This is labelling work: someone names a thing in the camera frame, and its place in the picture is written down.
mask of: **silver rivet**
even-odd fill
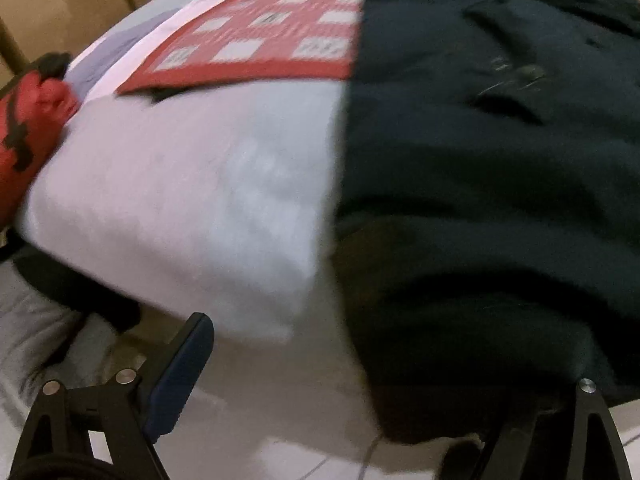
[[[592,394],[596,391],[596,383],[594,383],[591,379],[580,379],[580,389],[587,394]]]
[[[124,370],[120,370],[116,374],[116,382],[119,384],[129,384],[136,378],[136,371],[131,368],[125,368]]]
[[[60,383],[58,381],[49,381],[42,387],[42,393],[45,395],[53,395],[60,389]]]

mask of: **red patterned cloth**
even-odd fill
[[[66,83],[36,71],[0,100],[0,228],[11,221],[78,107]]]
[[[256,78],[350,75],[363,0],[226,0],[188,23],[119,93]]]

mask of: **gray fabric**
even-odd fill
[[[129,30],[137,27],[141,23],[145,23],[148,20],[153,19],[158,14],[167,12],[167,10],[173,9],[174,12],[183,8],[191,0],[151,0],[148,4],[140,7],[135,12],[132,12],[129,16],[126,16],[120,20],[116,25],[111,27],[107,34],[116,34],[124,30]]]
[[[91,54],[66,74],[65,82],[71,85],[76,97],[84,101],[89,90],[117,60],[177,10],[168,10],[133,28],[108,35]]]
[[[69,388],[96,383],[116,338],[101,318],[89,316],[83,326],[80,313],[32,289],[10,260],[0,264],[0,319],[0,404],[17,425],[47,380]],[[47,366],[70,338],[65,359]]]

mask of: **black metal frame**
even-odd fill
[[[37,458],[92,458],[88,432],[101,431],[121,476],[168,480],[153,443],[173,429],[212,346],[210,319],[193,314],[159,356],[145,362],[137,373],[121,370],[102,386],[74,390],[59,381],[45,384],[20,436],[10,478]],[[177,383],[176,377],[184,381],[189,365],[188,383]],[[158,402],[162,404],[159,415]]]
[[[609,408],[583,379],[553,394],[519,391],[471,480],[632,480]]]

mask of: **black coat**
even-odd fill
[[[639,397],[638,1],[366,0],[349,103],[335,265],[388,436],[523,384]]]

